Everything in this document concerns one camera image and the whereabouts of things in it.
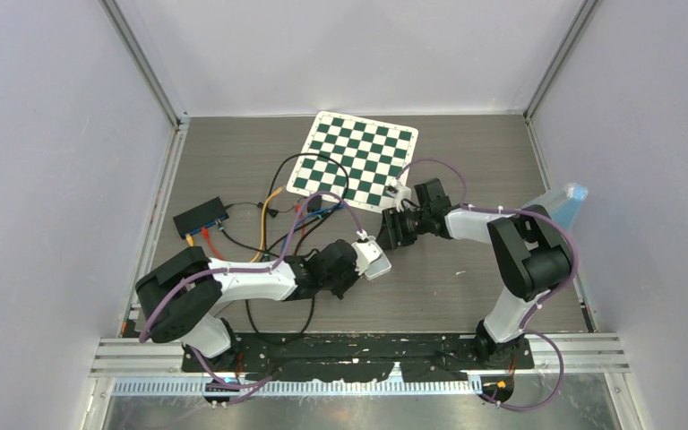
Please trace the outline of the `white router box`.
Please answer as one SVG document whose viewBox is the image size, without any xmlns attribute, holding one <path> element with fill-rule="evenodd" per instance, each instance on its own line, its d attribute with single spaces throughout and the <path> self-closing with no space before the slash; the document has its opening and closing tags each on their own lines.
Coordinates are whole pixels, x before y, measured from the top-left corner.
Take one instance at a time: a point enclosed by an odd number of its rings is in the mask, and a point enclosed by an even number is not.
<svg viewBox="0 0 688 430">
<path fill-rule="evenodd" d="M 386 254 L 381 254 L 376 260 L 370 262 L 364 272 L 367 280 L 374 280 L 391 270 L 391 262 Z"/>
</svg>

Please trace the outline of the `black network switch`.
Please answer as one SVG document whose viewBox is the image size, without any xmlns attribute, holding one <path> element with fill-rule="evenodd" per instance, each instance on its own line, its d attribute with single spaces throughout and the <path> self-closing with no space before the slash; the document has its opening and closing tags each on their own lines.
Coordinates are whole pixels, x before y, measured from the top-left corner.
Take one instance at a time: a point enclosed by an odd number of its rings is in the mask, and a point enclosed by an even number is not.
<svg viewBox="0 0 688 430">
<path fill-rule="evenodd" d="M 187 235 L 194 236 L 201 228 L 209 228 L 228 219 L 225 205 L 219 197 L 214 197 L 192 209 L 173 217 L 177 234 L 186 239 Z"/>
</svg>

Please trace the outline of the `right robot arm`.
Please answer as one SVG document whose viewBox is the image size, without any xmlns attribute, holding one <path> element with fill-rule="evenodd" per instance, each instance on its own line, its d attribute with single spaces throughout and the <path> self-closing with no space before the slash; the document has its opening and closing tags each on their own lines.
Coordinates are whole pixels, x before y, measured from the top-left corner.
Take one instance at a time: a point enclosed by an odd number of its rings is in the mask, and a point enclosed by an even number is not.
<svg viewBox="0 0 688 430">
<path fill-rule="evenodd" d="M 382 212 L 377 237 L 382 249 L 413 245 L 425 234 L 492 246 L 503 291 L 478 323 L 470 350 L 482 366 L 508 361 L 535 310 L 574 271 L 576 257 L 563 229 L 540 205 L 485 211 L 454 204 L 437 178 L 414 188 L 393 180 L 386 193 L 393 205 Z"/>
</svg>

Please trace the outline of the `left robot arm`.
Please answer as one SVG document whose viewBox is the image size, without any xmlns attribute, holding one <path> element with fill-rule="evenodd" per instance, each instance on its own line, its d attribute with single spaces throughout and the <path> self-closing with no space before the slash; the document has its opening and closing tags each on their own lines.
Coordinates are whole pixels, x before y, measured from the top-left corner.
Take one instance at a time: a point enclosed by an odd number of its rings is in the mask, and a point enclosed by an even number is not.
<svg viewBox="0 0 688 430">
<path fill-rule="evenodd" d="M 381 254 L 370 239 L 340 239 L 308 258 L 290 255 L 272 262 L 227 262 L 189 247 L 137 281 L 146 318 L 139 340 L 178 340 L 227 371 L 237 363 L 239 348 L 228 323 L 210 314 L 212 307 L 252 299 L 306 300 L 321 291 L 342 297 L 370 275 Z"/>
</svg>

